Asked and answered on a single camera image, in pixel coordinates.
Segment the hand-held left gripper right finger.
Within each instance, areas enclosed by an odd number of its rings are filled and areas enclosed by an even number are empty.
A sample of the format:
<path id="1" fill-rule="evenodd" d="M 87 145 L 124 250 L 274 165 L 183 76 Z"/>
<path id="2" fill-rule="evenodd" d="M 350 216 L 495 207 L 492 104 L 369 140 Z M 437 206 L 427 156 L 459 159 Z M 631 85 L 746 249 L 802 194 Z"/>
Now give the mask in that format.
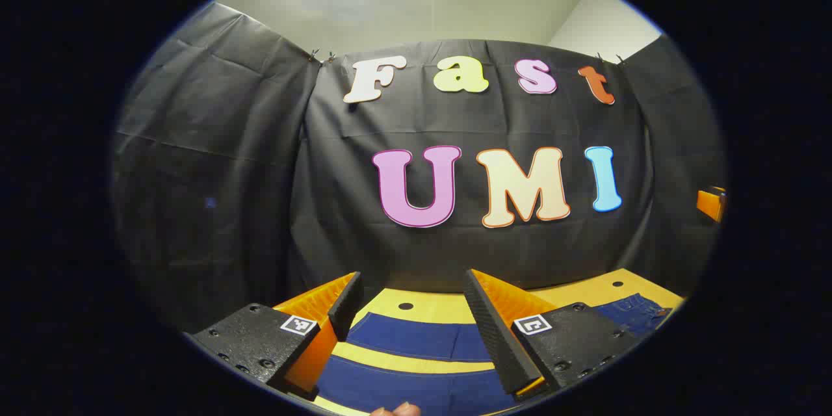
<path id="1" fill-rule="evenodd" d="M 478 270 L 465 272 L 463 293 L 503 390 L 517 402 L 573 386 L 640 342 L 583 302 L 556 307 Z"/>

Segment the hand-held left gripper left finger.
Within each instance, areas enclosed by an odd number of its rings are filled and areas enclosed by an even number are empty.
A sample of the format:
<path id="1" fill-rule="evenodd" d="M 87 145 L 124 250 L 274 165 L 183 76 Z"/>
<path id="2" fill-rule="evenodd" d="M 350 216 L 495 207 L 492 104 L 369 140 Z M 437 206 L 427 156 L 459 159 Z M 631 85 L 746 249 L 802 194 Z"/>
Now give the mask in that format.
<path id="1" fill-rule="evenodd" d="M 281 304 L 245 305 L 188 336 L 259 383 L 312 400 L 362 301 L 361 274 L 351 272 Z"/>

